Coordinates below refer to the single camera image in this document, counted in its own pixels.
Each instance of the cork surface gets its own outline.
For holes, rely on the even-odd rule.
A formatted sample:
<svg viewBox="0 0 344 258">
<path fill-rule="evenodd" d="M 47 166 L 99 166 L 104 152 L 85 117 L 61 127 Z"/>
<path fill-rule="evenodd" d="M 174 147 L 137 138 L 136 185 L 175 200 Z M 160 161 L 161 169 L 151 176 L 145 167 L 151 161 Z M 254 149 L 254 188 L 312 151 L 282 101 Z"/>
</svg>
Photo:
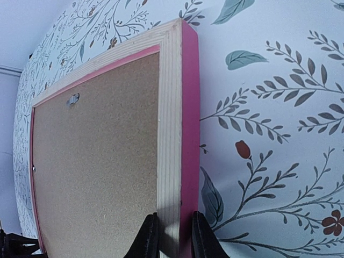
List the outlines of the cork surface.
<svg viewBox="0 0 344 258">
<path fill-rule="evenodd" d="M 35 108 L 34 190 L 50 258 L 122 258 L 156 211 L 158 85 L 154 54 Z"/>
</svg>

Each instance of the pink trim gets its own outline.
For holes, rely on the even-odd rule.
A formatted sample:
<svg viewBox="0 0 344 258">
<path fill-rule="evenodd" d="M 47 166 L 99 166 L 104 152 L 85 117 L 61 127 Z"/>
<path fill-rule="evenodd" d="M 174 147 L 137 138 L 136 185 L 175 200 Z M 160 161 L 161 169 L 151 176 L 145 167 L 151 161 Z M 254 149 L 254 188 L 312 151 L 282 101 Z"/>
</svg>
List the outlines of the pink trim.
<svg viewBox="0 0 344 258">
<path fill-rule="evenodd" d="M 38 105 L 40 105 L 40 104 L 42 104 L 42 103 L 44 103 L 44 102 L 46 102 L 46 101 L 52 99 L 53 97 L 56 97 L 57 95 L 59 95 L 59 94 L 65 92 L 65 91 L 67 91 L 67 90 L 69 90 L 69 89 L 71 89 L 71 88 L 73 88 L 73 87 L 75 87 L 75 86 L 77 86 L 77 85 L 79 85 L 79 84 L 85 82 L 85 81 L 88 81 L 88 80 L 90 80 L 90 79 L 92 79 L 92 78 L 94 78 L 94 77 L 97 77 L 97 76 L 100 75 L 100 74 L 106 73 L 107 71 L 110 71 L 110 70 L 112 70 L 112 69 L 115 69 L 115 68 L 117 68 L 117 67 L 120 67 L 120 66 L 122 66 L 122 65 L 125 65 L 125 64 L 127 64 L 127 63 L 136 61 L 136 60 L 138 60 L 138 59 L 144 58 L 144 57 L 146 57 L 146 56 L 155 54 L 155 53 L 157 53 L 157 52 L 159 52 L 159 51 L 160 51 L 160 45 L 155 45 L 155 46 L 146 48 L 146 49 L 144 49 L 144 50 L 142 50 L 142 51 L 139 51 L 139 52 L 137 52 L 137 53 L 135 53 L 135 54 L 132 54 L 132 55 L 130 55 L 130 56 L 127 56 L 127 57 L 125 57 L 125 58 L 123 58 L 123 59 L 120 59 L 120 60 L 118 60 L 118 61 L 115 61 L 115 62 L 113 62 L 113 63 L 111 63 L 111 64 L 108 64 L 107 66 L 104 66 L 104 67 L 102 67 L 101 69 L 96 70 L 96 71 L 94 71 L 94 72 L 92 72 L 92 73 L 90 73 L 90 74 L 88 74 L 88 75 L 82 77 L 81 79 L 79 79 L 79 80 L 77 80 L 77 81 L 71 83 L 70 85 L 68 85 L 68 86 L 66 86 L 66 87 L 63 87 L 61 90 L 59 90 L 59 91 L 57 91 L 57 92 L 51 94 L 50 96 L 46 97 L 45 99 L 43 99 L 42 101 L 40 101 L 39 103 L 37 103 L 35 106 L 38 106 Z"/>
<path fill-rule="evenodd" d="M 36 195 L 35 195 L 35 190 L 34 190 L 34 180 L 33 180 L 33 171 L 32 171 L 32 154 L 33 154 L 33 122 L 34 122 L 34 108 L 32 108 L 31 111 L 31 123 L 30 123 L 30 146 L 29 146 L 29 154 L 30 154 L 30 158 L 29 158 L 29 171 L 30 171 L 30 184 L 31 184 L 31 199 L 32 199 L 32 206 L 33 206 L 33 214 L 34 214 L 34 218 L 35 218 L 35 222 L 36 222 L 36 227 L 37 227 L 37 235 L 38 235 L 38 243 L 39 243 L 39 247 L 41 248 L 42 253 L 46 254 L 46 249 L 44 246 L 44 241 L 43 241 L 43 237 L 42 237 L 42 232 L 41 232 L 41 228 L 39 226 L 38 223 L 38 213 L 37 213 L 37 204 L 36 204 Z"/>
<path fill-rule="evenodd" d="M 144 58 L 146 56 L 158 53 L 160 51 L 160 45 L 155 45 L 152 46 L 150 48 L 144 49 L 142 51 L 139 51 L 135 54 L 132 54 L 130 56 L 127 56 L 123 59 L 120 59 L 118 61 L 115 61 L 107 66 L 102 67 L 99 70 L 96 70 L 84 77 L 82 77 L 81 79 L 71 83 L 70 85 L 64 87 L 63 89 L 53 93 L 52 95 L 48 96 L 47 98 L 43 99 L 41 102 L 37 103 L 35 105 L 35 107 L 41 105 L 42 103 L 52 99 L 53 97 L 85 82 L 88 81 L 100 74 L 106 73 L 107 71 L 110 71 L 112 69 L 115 69 L 117 67 L 120 67 L 122 65 L 125 65 L 127 63 L 133 62 L 135 60 L 138 60 L 140 58 Z M 41 228 L 39 226 L 39 217 L 38 217 L 38 212 L 37 212 L 37 204 L 36 204 L 36 197 L 35 197 L 35 188 L 34 188 L 34 179 L 33 179 L 33 171 L 32 171 L 32 161 L 33 161 L 33 123 L 34 123 L 34 109 L 35 107 L 32 108 L 32 112 L 31 112 L 31 125 L 30 125 L 30 146 L 29 146 L 29 152 L 30 152 L 30 158 L 29 158 L 29 170 L 30 170 L 30 175 L 31 175 L 31 179 L 30 179 L 30 184 L 31 184 L 31 196 L 32 196 L 32 205 L 33 205 L 33 213 L 34 213 L 34 218 L 35 218 L 35 222 L 36 222 L 36 227 L 37 227 L 37 234 L 38 234 L 38 241 L 39 241 L 39 246 L 41 247 L 42 253 L 46 254 L 46 249 L 44 246 L 44 241 L 43 241 L 43 237 L 42 237 L 42 232 L 41 232 Z"/>
<path fill-rule="evenodd" d="M 191 258 L 192 214 L 198 210 L 199 54 L 197 33 L 182 25 L 182 187 L 180 257 Z"/>
</svg>

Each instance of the red flower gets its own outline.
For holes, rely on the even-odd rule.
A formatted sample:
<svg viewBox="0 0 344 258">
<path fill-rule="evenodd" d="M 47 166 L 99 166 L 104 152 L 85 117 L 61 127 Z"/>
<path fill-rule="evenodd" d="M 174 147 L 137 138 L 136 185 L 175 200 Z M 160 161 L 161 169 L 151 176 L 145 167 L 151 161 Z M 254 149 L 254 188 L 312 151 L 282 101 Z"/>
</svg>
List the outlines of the red flower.
<svg viewBox="0 0 344 258">
<path fill-rule="evenodd" d="M 251 157 L 251 150 L 249 149 L 249 147 L 243 140 L 238 141 L 235 144 L 235 147 L 236 147 L 236 151 L 239 153 L 239 155 L 243 159 L 249 159 Z"/>
<path fill-rule="evenodd" d="M 340 211 L 335 210 L 331 213 L 332 217 L 327 217 L 323 219 L 322 225 L 324 228 L 324 234 L 325 235 L 333 235 L 335 237 L 338 237 L 340 233 L 342 233 L 342 226 L 344 226 L 344 217 L 340 218 Z"/>
</svg>

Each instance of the white ceiling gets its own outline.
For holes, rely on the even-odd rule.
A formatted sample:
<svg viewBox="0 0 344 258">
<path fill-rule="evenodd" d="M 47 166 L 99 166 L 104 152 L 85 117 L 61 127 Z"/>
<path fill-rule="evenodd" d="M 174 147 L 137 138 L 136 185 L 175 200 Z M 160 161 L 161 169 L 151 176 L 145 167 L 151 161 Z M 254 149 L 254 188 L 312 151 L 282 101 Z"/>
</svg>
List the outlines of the white ceiling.
<svg viewBox="0 0 344 258">
<path fill-rule="evenodd" d="M 73 0 L 0 0 L 0 66 L 23 69 Z"/>
</svg>

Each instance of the floral wallpaper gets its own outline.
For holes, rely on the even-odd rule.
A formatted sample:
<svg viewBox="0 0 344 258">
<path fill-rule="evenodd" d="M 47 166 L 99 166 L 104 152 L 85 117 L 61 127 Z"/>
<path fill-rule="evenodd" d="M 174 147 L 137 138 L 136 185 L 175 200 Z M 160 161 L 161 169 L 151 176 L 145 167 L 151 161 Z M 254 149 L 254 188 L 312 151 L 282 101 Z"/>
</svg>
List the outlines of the floral wallpaper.
<svg viewBox="0 0 344 258">
<path fill-rule="evenodd" d="M 199 210 L 232 257 L 344 258 L 344 3 L 79 0 L 20 79 L 13 162 L 23 234 L 30 101 L 90 58 L 177 17 L 199 35 Z"/>
</svg>

